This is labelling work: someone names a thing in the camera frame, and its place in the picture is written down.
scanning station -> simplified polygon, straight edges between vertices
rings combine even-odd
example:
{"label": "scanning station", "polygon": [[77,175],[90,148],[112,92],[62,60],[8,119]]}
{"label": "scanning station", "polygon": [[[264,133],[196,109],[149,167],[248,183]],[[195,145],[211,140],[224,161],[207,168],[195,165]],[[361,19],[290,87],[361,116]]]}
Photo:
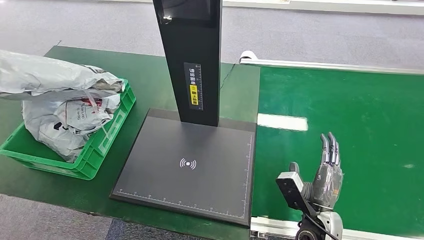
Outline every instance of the scanning station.
{"label": "scanning station", "polygon": [[178,112],[149,109],[111,198],[248,227],[256,123],[220,118],[221,0],[153,0]]}

white plastic mailer bag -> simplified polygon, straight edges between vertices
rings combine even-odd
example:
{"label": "white plastic mailer bag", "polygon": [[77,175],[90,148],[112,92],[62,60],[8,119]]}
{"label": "white plastic mailer bag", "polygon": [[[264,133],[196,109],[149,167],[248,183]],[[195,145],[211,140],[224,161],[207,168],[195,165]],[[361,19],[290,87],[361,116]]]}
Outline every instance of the white plastic mailer bag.
{"label": "white plastic mailer bag", "polygon": [[77,136],[87,135],[100,129],[108,123],[114,115],[106,108],[107,100],[95,100],[97,108],[93,108],[88,99],[65,101],[54,112],[63,127]]}
{"label": "white plastic mailer bag", "polygon": [[102,99],[124,91],[124,83],[99,67],[0,50],[0,98],[58,102]]}
{"label": "white plastic mailer bag", "polygon": [[22,101],[25,128],[38,142],[44,143],[65,161],[73,163],[88,137],[76,136],[54,115],[62,102]]}

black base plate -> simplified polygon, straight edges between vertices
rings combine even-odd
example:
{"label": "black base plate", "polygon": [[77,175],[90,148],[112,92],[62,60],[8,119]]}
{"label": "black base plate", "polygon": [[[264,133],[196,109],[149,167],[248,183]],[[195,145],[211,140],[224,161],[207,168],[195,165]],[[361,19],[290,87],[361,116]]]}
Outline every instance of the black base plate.
{"label": "black base plate", "polygon": [[255,123],[150,109],[110,197],[249,226],[255,137]]}

black cable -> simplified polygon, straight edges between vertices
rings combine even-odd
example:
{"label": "black cable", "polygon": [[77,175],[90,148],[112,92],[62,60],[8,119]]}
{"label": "black cable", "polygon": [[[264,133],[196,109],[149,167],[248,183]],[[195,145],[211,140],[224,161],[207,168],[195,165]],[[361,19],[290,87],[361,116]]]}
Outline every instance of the black cable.
{"label": "black cable", "polygon": [[312,217],[310,217],[308,214],[305,214],[305,216],[309,219],[311,223],[313,223],[315,226],[317,226],[321,231],[323,231],[325,234],[327,234],[330,238],[334,240],[339,240],[337,237],[335,237],[333,234],[329,233],[329,231],[325,230],[321,225],[318,224]]}
{"label": "black cable", "polygon": [[224,87],[225,84],[225,80],[230,76],[231,72],[233,71],[234,67],[236,66],[236,64],[234,63],[231,67],[231,69],[228,71],[228,73],[226,74],[226,76],[224,77],[224,79],[222,80],[222,85],[219,88],[219,90],[221,90]]}

